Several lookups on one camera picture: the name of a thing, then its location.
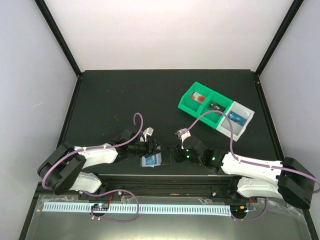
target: ruler strip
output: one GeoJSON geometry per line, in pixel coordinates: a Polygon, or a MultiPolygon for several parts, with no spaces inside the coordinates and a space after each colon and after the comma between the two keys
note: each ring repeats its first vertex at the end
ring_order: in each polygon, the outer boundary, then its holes
{"type": "MultiPolygon", "coordinates": [[[[96,203],[82,202],[45,202],[43,212],[90,213],[96,203]]],[[[94,213],[135,214],[136,204],[111,203],[108,210],[95,210],[94,213]]],[[[140,204],[139,214],[167,215],[215,215],[231,216],[230,206],[224,205],[177,205],[177,204],[140,204]]]]}

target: plastic box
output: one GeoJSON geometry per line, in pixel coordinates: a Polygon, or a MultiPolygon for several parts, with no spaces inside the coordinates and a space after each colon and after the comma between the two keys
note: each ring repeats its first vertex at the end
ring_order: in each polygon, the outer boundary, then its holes
{"type": "MultiPolygon", "coordinates": [[[[254,116],[254,111],[249,108],[241,105],[240,103],[233,101],[226,96],[200,84],[199,82],[195,82],[189,90],[182,96],[178,108],[190,114],[191,116],[198,118],[201,114],[210,111],[209,106],[212,102],[215,102],[222,107],[225,108],[224,113],[228,115],[230,112],[234,112],[246,119],[243,126],[236,123],[235,121],[231,121],[233,128],[233,140],[237,141],[240,136],[244,133],[247,128],[248,123],[254,116]],[[202,103],[194,100],[192,95],[194,93],[199,93],[205,97],[202,103]]],[[[230,138],[230,126],[228,121],[223,115],[217,113],[209,113],[203,116],[200,121],[209,125],[213,129],[218,130],[222,134],[228,136],[230,138]]]]}

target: white wall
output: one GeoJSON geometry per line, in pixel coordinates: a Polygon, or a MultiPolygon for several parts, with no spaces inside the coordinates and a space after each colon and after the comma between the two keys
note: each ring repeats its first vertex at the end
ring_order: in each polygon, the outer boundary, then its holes
{"type": "MultiPolygon", "coordinates": [[[[300,161],[318,179],[319,15],[320,1],[304,1],[260,78],[284,154],[300,161]]],[[[319,235],[320,194],[313,195],[310,212],[319,235]]]]}
{"type": "Polygon", "coordinates": [[[0,233],[19,238],[76,76],[34,1],[0,3],[0,233]]]}
{"type": "Polygon", "coordinates": [[[82,71],[258,67],[293,0],[46,0],[82,71]]]}

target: black frame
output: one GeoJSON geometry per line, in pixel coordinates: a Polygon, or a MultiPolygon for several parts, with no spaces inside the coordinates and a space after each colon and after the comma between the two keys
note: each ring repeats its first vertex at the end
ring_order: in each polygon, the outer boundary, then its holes
{"type": "MultiPolygon", "coordinates": [[[[36,2],[37,6],[39,7],[44,19],[46,20],[48,26],[50,27],[52,33],[54,34],[57,42],[59,43],[63,53],[65,54],[65,56],[66,56],[67,60],[69,61],[74,73],[76,74],[76,76],[78,78],[77,82],[76,82],[76,86],[75,86],[74,92],[73,92],[73,95],[72,95],[72,99],[71,99],[71,102],[70,102],[70,105],[69,105],[69,108],[68,108],[68,111],[67,111],[67,115],[66,115],[66,118],[65,118],[62,130],[61,130],[61,134],[60,134],[60,137],[59,137],[59,140],[58,140],[58,145],[60,145],[64,141],[65,136],[66,136],[66,132],[68,130],[70,118],[71,118],[71,115],[72,115],[72,112],[73,112],[73,109],[74,109],[74,105],[75,105],[75,102],[76,102],[76,99],[77,99],[77,96],[78,96],[78,92],[79,92],[79,89],[80,89],[81,81],[82,81],[82,78],[81,78],[82,72],[79,69],[79,67],[78,67],[78,65],[76,63],[76,60],[74,59],[74,57],[73,57],[73,55],[72,55],[72,53],[71,53],[71,51],[70,51],[65,39],[63,38],[63,35],[60,32],[60,30],[59,30],[59,28],[58,28],[53,16],[51,15],[51,13],[50,13],[45,1],[44,0],[34,0],[34,1],[36,2]]],[[[265,97],[265,94],[264,94],[264,91],[263,91],[263,88],[262,88],[261,81],[260,81],[259,77],[260,77],[261,73],[263,72],[264,68],[266,67],[266,65],[268,64],[272,54],[276,50],[279,42],[281,41],[282,37],[284,36],[286,30],[288,29],[290,23],[294,19],[296,13],[298,12],[298,10],[301,7],[303,2],[304,2],[304,0],[294,0],[292,2],[288,12],[286,13],[286,15],[285,15],[285,17],[284,17],[284,19],[283,19],[283,21],[281,23],[281,25],[279,26],[275,36],[273,37],[273,39],[272,39],[267,51],[265,52],[265,54],[264,54],[264,56],[263,56],[263,58],[262,58],[262,60],[261,60],[261,62],[259,64],[258,68],[256,69],[255,73],[253,74],[253,80],[254,80],[254,83],[255,83],[255,86],[256,86],[256,90],[257,90],[257,93],[258,93],[258,96],[259,96],[259,99],[260,99],[260,103],[261,103],[261,106],[262,106],[262,109],[263,109],[264,117],[265,117],[266,122],[267,122],[267,126],[268,126],[268,129],[269,129],[269,133],[271,135],[271,139],[272,139],[272,143],[273,143],[273,146],[274,146],[274,149],[275,149],[275,152],[276,152],[276,156],[277,156],[277,158],[279,160],[284,160],[285,156],[284,156],[284,153],[283,153],[281,145],[280,145],[280,141],[279,141],[276,129],[275,129],[274,122],[273,122],[272,117],[271,117],[271,113],[270,113],[270,110],[269,110],[269,107],[268,107],[268,103],[267,103],[267,100],[266,100],[266,97],[265,97]]],[[[29,225],[31,223],[32,215],[33,215],[33,212],[35,210],[36,203],[38,201],[39,195],[46,194],[46,193],[49,193],[49,192],[50,192],[49,190],[43,189],[38,184],[38,187],[36,188],[35,194],[33,196],[33,199],[32,199],[28,214],[26,216],[26,219],[25,219],[22,231],[21,231],[21,235],[20,235],[20,238],[19,238],[20,240],[25,239],[25,237],[27,235],[28,228],[29,228],[29,225]]],[[[316,228],[315,228],[314,223],[312,221],[312,218],[311,218],[309,210],[303,210],[303,214],[304,214],[304,217],[305,217],[305,220],[306,220],[306,223],[307,223],[308,230],[310,232],[311,238],[313,240],[319,240],[319,237],[317,235],[316,228]]]]}

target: black tabletop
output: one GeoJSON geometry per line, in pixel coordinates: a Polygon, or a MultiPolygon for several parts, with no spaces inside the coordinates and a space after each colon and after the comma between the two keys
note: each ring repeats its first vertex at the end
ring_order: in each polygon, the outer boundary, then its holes
{"type": "MultiPolygon", "coordinates": [[[[94,146],[111,141],[142,114],[144,129],[166,145],[178,145],[175,132],[187,128],[194,117],[178,109],[183,94],[199,82],[255,111],[246,131],[234,143],[238,155],[277,160],[263,109],[250,70],[87,70],[84,72],[65,142],[94,146]]],[[[211,148],[229,150],[230,139],[198,122],[191,134],[211,148]]],[[[190,162],[141,167],[137,157],[86,169],[115,175],[208,175],[190,162]]]]}

